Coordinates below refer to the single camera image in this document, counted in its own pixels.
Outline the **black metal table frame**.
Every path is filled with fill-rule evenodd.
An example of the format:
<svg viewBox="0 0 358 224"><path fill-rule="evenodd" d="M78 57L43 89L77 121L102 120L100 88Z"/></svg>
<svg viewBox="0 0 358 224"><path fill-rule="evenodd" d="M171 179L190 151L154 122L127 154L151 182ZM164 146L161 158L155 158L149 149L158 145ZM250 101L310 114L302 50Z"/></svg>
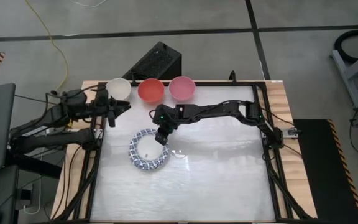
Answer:
<svg viewBox="0 0 358 224"><path fill-rule="evenodd" d="M214 105L225 100L253 101L250 85L201 82L190 103ZM131 109L116 127L107 123L101 150L91 222L271 222L274 218L259 129L230 117L202 119L180 126L168 144L177 157L156 170L130 162L136 132L157 129L149 117L156 105L144 103L137 87ZM287 147L280 150L288 190L302 209L317 217L303 161Z"/></svg>

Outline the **pink plastic bowl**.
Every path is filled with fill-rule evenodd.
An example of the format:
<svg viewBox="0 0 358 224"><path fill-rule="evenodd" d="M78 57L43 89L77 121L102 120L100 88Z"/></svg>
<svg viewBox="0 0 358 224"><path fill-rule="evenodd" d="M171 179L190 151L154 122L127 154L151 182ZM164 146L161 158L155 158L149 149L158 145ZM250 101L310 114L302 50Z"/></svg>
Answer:
<svg viewBox="0 0 358 224"><path fill-rule="evenodd" d="M168 85L171 97L177 101L186 101L191 99L196 90L195 82L186 76L175 77Z"/></svg>

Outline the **white plastic bowl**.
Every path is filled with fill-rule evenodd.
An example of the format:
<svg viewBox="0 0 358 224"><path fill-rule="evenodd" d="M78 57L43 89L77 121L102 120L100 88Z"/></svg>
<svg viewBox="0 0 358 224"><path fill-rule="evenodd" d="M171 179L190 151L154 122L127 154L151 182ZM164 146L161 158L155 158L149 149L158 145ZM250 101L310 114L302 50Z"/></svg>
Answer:
<svg viewBox="0 0 358 224"><path fill-rule="evenodd" d="M131 83L124 78L114 78L107 82L106 89L109 96L115 100L127 100L130 97L132 86Z"/></svg>

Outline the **grey metal stand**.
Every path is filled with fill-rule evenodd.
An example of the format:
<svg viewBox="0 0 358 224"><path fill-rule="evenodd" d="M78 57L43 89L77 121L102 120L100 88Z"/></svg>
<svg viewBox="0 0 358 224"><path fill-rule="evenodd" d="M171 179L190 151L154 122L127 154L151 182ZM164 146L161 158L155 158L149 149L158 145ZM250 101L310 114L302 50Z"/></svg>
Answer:
<svg viewBox="0 0 358 224"><path fill-rule="evenodd" d="M355 83L355 79L358 77L358 61L347 67L337 50L332 51L332 57L351 97L353 107L358 109L358 89Z"/></svg>

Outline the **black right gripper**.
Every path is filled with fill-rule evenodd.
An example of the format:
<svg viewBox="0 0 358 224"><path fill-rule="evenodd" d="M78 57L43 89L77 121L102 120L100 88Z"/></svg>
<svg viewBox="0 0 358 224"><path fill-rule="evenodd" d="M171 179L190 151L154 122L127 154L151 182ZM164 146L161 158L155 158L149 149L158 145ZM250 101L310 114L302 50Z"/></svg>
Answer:
<svg viewBox="0 0 358 224"><path fill-rule="evenodd" d="M156 124L160 130L155 133L155 140L163 146L168 142L168 135L176 130L179 126L178 121L175 119L175 108L171 108L165 104L160 104L149 112L152 122Z"/></svg>

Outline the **silver arm base bracket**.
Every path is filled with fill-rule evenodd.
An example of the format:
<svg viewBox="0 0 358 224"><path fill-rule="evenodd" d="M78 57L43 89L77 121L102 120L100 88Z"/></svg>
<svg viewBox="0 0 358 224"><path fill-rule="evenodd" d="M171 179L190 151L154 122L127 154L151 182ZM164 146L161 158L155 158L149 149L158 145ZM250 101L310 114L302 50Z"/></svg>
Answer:
<svg viewBox="0 0 358 224"><path fill-rule="evenodd" d="M296 128L289 128L289 129L280 129L277 127L272 128L271 132L276 136L281 136L283 138L298 138L301 134L301 130Z"/></svg>

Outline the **orange plastic bowl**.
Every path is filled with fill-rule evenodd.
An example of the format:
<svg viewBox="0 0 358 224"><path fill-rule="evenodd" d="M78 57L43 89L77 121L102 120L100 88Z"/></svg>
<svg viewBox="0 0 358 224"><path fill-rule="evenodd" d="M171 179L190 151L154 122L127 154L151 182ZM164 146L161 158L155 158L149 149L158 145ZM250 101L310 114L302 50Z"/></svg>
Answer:
<svg viewBox="0 0 358 224"><path fill-rule="evenodd" d="M146 103L156 103L164 96L164 84L155 78L148 78L138 86L137 93L141 100Z"/></svg>

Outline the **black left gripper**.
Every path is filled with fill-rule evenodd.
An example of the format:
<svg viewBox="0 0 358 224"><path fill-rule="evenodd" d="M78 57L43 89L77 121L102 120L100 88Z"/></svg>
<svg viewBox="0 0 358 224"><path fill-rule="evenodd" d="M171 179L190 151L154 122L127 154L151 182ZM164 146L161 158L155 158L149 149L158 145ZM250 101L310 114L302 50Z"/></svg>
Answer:
<svg viewBox="0 0 358 224"><path fill-rule="evenodd" d="M115 110L115 101L113 98L109 97L109 93L105 88L96 90L96 96L93 103L93 117L107 117L111 128L116 126L116 118L131 108L131 104L128 101L116 100Z"/></svg>

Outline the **black perforated box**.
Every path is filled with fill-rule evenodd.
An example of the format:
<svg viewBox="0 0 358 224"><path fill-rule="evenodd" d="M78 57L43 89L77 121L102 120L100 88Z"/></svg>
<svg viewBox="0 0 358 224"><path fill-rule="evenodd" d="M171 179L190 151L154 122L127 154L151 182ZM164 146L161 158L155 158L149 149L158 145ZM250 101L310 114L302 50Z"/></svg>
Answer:
<svg viewBox="0 0 358 224"><path fill-rule="evenodd" d="M157 42L122 77L126 80L171 80L182 76L182 54L163 42Z"/></svg>

